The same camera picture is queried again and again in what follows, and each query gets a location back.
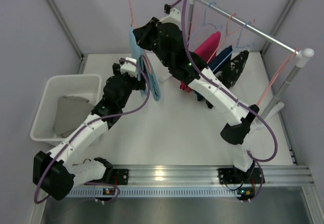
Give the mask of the light blue trousers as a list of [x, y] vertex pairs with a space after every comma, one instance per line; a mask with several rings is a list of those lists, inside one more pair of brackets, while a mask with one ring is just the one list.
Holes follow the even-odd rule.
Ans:
[[148, 78], [150, 92], [152, 93], [153, 99], [155, 101], [159, 101], [161, 99], [161, 93], [153, 66], [145, 51], [137, 45], [133, 30], [134, 28], [131, 26], [129, 29], [129, 46], [131, 50], [131, 57], [137, 60], [137, 64], [141, 67], [142, 71]]

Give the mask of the grey trousers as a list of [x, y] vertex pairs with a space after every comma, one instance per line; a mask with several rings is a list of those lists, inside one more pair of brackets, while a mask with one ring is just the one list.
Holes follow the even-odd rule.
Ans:
[[85, 121], [94, 105], [79, 96], [62, 96], [59, 98], [54, 130], [58, 138], [67, 138]]

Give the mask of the pink wire hanger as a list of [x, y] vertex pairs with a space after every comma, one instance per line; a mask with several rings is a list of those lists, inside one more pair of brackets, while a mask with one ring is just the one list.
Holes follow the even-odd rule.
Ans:
[[259, 100], [257, 101], [256, 105], [259, 106], [261, 102], [263, 101], [264, 97], [267, 95], [269, 90], [271, 89], [272, 85], [278, 78], [279, 74], [283, 71], [285, 66], [298, 54], [298, 47], [295, 48], [294, 52], [292, 55], [288, 55], [285, 60], [281, 63], [280, 67], [277, 69], [271, 80], [269, 81], [267, 87], [263, 91], [262, 95], [260, 96]]

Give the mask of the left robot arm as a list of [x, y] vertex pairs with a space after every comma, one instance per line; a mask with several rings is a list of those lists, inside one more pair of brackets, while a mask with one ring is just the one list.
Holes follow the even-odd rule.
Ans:
[[113, 65], [113, 76], [109, 77], [103, 90], [102, 99], [95, 105], [77, 129], [64, 141], [47, 153], [38, 152], [33, 160], [33, 183], [36, 185], [34, 202], [40, 191], [55, 200], [62, 200], [73, 187], [82, 184], [110, 184], [113, 165], [102, 157], [74, 164], [74, 161], [102, 134], [125, 115], [131, 93], [147, 86], [148, 79], [132, 58], [120, 59]]

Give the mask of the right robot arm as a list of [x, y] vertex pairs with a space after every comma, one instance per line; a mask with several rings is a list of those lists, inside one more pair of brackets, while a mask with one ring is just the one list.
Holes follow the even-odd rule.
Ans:
[[153, 17], [146, 25], [134, 29], [133, 34], [140, 48], [152, 51], [174, 78], [201, 94], [223, 115], [227, 123], [220, 135], [229, 144], [233, 159], [232, 176], [227, 182], [247, 182], [253, 173], [255, 161], [248, 155], [244, 140], [259, 108], [241, 104], [202, 58], [189, 51], [186, 35], [178, 25], [161, 23]]

